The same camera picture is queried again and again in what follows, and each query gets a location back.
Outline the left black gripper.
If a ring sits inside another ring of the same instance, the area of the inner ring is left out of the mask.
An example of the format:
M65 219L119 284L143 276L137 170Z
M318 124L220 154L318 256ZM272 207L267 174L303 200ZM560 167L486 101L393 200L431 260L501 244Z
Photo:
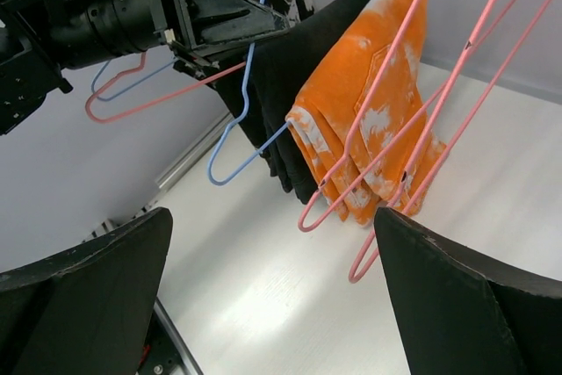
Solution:
M174 70L198 80L220 70L214 56L277 37L287 17L255 0L148 0L155 32L177 59Z

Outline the pink hanger of red trousers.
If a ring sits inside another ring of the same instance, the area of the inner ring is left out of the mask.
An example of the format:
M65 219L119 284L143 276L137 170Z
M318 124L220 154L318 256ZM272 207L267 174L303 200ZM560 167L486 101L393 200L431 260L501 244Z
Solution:
M449 152L432 132L454 83L498 25L487 0L453 70L428 100L417 88L428 0L370 0L321 61L288 114L315 176L316 198L342 219L371 220L387 203L420 208Z

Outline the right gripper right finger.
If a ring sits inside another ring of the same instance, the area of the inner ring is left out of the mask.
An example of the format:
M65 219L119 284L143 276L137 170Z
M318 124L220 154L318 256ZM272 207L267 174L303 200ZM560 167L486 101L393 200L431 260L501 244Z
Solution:
M373 223L413 374L559 374L561 284L447 239L392 208Z

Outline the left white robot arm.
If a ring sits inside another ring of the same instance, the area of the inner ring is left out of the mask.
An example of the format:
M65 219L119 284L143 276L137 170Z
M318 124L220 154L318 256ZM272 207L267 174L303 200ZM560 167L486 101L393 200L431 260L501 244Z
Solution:
M256 0L1 0L1 22L2 133L71 91L64 69L161 45L201 68L289 27Z

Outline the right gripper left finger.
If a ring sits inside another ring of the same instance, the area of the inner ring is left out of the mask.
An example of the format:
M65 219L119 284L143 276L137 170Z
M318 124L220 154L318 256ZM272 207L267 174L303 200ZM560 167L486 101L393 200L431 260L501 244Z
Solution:
M3 374L135 374L172 234L158 207L1 275Z

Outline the orange white trousers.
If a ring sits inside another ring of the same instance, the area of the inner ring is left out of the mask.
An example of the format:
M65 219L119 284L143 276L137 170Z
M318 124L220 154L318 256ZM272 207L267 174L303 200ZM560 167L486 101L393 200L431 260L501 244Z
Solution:
M341 220L370 223L379 202L398 188L422 134L423 113L397 142L393 136L422 107L416 86L427 28L428 0L421 0L374 93L369 89L413 0L370 0L331 47L295 98L286 119L313 178L320 183L343 154L357 120L349 158L322 190L334 203L364 173L364 180L335 209Z

